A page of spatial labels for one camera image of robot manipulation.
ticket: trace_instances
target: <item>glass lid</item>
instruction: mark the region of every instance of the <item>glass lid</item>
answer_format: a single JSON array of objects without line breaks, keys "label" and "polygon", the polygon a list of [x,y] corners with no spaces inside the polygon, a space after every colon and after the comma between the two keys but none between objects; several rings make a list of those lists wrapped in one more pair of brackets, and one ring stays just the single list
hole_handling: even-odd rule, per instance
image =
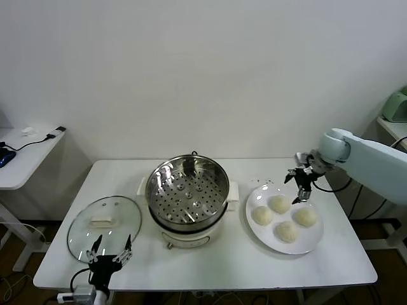
[{"label": "glass lid", "polygon": [[112,196],[88,205],[73,220],[67,235],[70,253],[88,263],[86,251],[102,235],[96,255],[118,255],[130,235],[133,243],[141,226],[141,212],[136,202],[127,197]]}]

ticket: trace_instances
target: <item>stainless steel steamer basket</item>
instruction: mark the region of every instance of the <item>stainless steel steamer basket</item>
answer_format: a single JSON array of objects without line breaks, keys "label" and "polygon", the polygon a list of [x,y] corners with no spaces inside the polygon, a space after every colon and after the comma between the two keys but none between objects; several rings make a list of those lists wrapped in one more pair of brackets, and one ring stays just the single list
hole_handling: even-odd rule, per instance
[{"label": "stainless steel steamer basket", "polygon": [[175,233],[197,233],[215,224],[226,211],[228,193],[223,168],[197,154],[162,163],[146,183],[151,216]]}]

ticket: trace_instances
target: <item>dough bun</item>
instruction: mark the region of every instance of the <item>dough bun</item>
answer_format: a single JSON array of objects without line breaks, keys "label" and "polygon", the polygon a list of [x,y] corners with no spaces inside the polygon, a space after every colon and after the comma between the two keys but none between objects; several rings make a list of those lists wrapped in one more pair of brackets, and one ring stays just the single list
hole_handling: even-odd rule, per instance
[{"label": "dough bun", "polygon": [[291,202],[287,197],[277,195],[271,198],[269,206],[274,212],[284,214],[291,208]]},{"label": "dough bun", "polygon": [[294,214],[294,220],[304,227],[312,227],[318,221],[318,215],[312,208],[301,208]]},{"label": "dough bun", "polygon": [[273,219],[273,212],[268,207],[257,207],[252,212],[252,218],[260,226],[267,226]]},{"label": "dough bun", "polygon": [[300,231],[292,221],[281,222],[275,227],[275,233],[278,238],[286,243],[294,243],[300,236]]}]

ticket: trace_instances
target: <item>white plate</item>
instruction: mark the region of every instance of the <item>white plate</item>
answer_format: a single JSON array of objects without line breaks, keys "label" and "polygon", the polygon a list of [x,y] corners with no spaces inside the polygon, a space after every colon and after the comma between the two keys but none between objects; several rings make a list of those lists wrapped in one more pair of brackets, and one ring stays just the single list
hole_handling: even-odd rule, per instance
[{"label": "white plate", "polygon": [[[260,226],[252,219],[252,211],[257,207],[269,207],[268,203],[273,196],[287,196],[291,202],[295,199],[296,193],[286,187],[275,187],[265,184],[255,189],[247,199],[246,217],[253,233],[270,248],[285,254],[304,254],[315,249],[322,238],[324,224],[318,210],[310,202],[296,203],[291,205],[290,210],[284,214],[273,212],[273,220],[267,226]],[[312,227],[303,227],[293,219],[294,213],[299,208],[312,207],[318,215],[318,221]],[[298,227],[300,236],[294,243],[286,243],[275,235],[275,227],[283,221],[293,221]]]}]

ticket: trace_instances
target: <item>computer mouse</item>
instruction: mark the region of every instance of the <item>computer mouse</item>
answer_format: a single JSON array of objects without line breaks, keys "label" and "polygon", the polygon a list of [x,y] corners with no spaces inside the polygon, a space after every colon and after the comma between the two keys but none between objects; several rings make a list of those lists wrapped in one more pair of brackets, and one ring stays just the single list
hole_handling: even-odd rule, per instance
[{"label": "computer mouse", "polygon": [[0,148],[0,168],[9,163],[16,155],[15,151],[9,151],[5,148]]}]

